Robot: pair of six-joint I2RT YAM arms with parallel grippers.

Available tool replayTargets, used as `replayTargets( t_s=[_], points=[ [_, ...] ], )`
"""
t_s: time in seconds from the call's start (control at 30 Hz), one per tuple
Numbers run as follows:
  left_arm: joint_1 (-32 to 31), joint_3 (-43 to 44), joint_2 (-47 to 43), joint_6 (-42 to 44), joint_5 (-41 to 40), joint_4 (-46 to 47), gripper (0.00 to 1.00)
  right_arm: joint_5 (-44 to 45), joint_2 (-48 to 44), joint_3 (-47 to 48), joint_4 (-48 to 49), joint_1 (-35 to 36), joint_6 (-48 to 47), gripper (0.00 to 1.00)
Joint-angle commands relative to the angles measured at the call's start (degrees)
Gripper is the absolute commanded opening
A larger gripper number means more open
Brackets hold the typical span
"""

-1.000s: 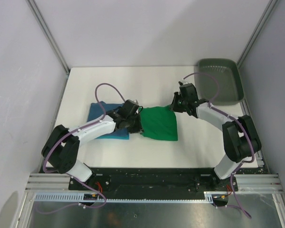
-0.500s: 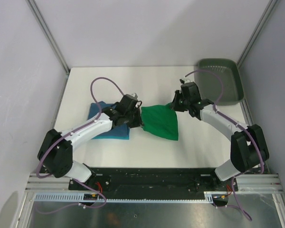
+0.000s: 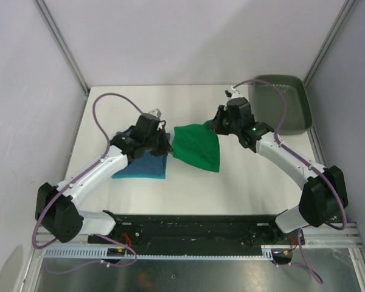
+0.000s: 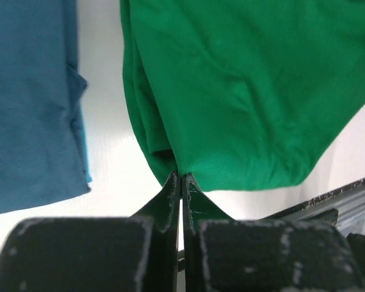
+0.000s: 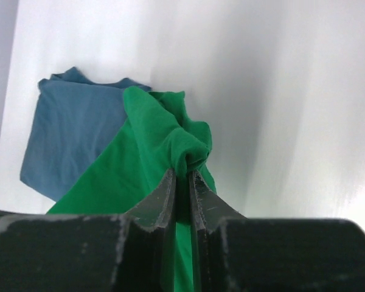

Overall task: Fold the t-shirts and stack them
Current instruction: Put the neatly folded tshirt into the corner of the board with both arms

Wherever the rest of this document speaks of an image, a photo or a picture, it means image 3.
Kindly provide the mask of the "green t shirt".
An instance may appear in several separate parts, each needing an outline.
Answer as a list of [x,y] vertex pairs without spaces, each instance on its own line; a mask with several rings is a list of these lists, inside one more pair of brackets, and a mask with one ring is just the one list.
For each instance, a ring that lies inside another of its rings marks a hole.
[[172,156],[208,172],[220,171],[220,143],[216,133],[205,123],[174,127]]

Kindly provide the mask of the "blue t shirt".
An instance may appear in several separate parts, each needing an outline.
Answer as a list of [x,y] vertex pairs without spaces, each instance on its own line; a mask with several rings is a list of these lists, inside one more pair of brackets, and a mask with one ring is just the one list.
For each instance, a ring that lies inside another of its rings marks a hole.
[[133,161],[124,169],[112,175],[112,179],[149,178],[165,179],[168,154],[153,156],[145,152],[143,157]]

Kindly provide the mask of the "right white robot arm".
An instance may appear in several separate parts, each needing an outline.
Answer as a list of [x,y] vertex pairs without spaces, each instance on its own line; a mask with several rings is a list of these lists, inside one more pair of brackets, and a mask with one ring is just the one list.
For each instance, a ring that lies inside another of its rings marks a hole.
[[336,214],[347,224],[345,208],[349,205],[344,174],[337,166],[325,167],[288,147],[264,122],[254,119],[244,97],[220,105],[210,128],[217,134],[237,136],[240,145],[270,160],[301,189],[297,206],[279,214],[268,229],[269,239],[282,244],[292,231],[304,226],[320,227]]

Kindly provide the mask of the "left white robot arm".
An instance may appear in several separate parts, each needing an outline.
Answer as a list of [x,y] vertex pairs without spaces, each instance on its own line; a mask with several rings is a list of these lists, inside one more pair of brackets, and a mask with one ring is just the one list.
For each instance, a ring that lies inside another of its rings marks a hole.
[[107,179],[144,154],[170,153],[165,125],[158,116],[141,114],[135,125],[108,139],[106,150],[84,170],[54,186],[44,183],[37,194],[37,222],[61,243],[91,234],[101,234],[109,243],[118,242],[122,228],[113,213],[83,211],[80,206]]

